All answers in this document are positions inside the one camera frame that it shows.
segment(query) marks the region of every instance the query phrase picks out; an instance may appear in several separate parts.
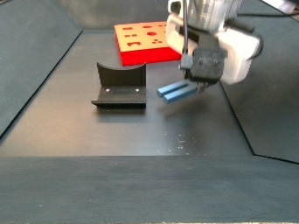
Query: red box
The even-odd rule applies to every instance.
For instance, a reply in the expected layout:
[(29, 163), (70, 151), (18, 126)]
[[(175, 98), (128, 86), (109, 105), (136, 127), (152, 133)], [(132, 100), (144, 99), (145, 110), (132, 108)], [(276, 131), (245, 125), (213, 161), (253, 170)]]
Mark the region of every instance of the red box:
[(114, 31), (122, 66), (181, 58), (165, 43), (165, 22), (117, 24)]

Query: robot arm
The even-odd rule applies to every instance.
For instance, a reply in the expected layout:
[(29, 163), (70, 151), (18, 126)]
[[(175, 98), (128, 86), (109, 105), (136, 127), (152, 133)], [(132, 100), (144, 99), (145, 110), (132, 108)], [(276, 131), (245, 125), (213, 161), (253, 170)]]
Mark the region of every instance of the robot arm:
[[(169, 47), (181, 53), (180, 69), (185, 71), (187, 83), (183, 88), (195, 88), (195, 93), (217, 81), (233, 84), (247, 77), (260, 39), (252, 34), (252, 28), (244, 26), (244, 29), (241, 25), (231, 23), (235, 21), (240, 2), (241, 0), (168, 1), (165, 40)], [(185, 93), (183, 88), (173, 91), (168, 88), (167, 94), (159, 93), (157, 89), (157, 94), (164, 96), (165, 102), (173, 102), (193, 94), (193, 91)]]

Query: black bracket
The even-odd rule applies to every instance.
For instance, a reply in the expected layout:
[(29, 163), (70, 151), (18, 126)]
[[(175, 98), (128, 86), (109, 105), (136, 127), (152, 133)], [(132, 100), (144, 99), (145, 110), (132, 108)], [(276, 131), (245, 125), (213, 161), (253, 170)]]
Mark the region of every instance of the black bracket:
[(100, 90), (90, 103), (104, 109), (145, 108), (145, 64), (132, 69), (113, 69), (97, 63)]

